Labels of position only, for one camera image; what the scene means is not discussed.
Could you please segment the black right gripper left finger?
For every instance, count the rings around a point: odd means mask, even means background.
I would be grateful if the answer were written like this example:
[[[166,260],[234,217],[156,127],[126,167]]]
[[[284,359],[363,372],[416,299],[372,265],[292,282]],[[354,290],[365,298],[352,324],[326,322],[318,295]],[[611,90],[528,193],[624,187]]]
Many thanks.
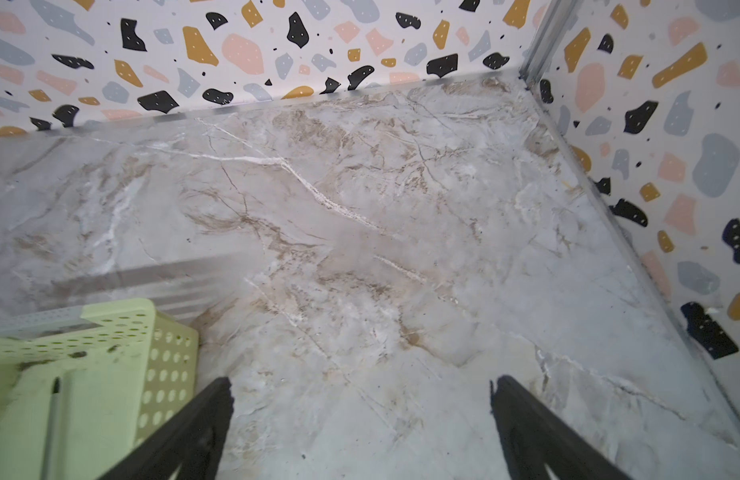
[[[233,414],[231,381],[212,381],[104,479],[214,479]]]

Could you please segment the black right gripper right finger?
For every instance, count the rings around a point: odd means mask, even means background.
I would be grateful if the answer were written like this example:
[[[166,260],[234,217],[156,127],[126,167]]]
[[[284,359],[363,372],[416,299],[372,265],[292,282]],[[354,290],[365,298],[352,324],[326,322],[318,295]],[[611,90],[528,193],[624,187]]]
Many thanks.
[[[491,381],[490,403],[511,478],[628,477],[515,378]]]

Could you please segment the light green plastic bin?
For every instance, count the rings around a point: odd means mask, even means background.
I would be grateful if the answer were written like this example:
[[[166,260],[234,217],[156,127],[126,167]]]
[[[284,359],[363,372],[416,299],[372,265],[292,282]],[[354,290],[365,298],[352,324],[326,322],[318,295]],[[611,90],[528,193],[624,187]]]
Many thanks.
[[[193,397],[199,336],[145,298],[0,321],[0,479],[96,479]]]

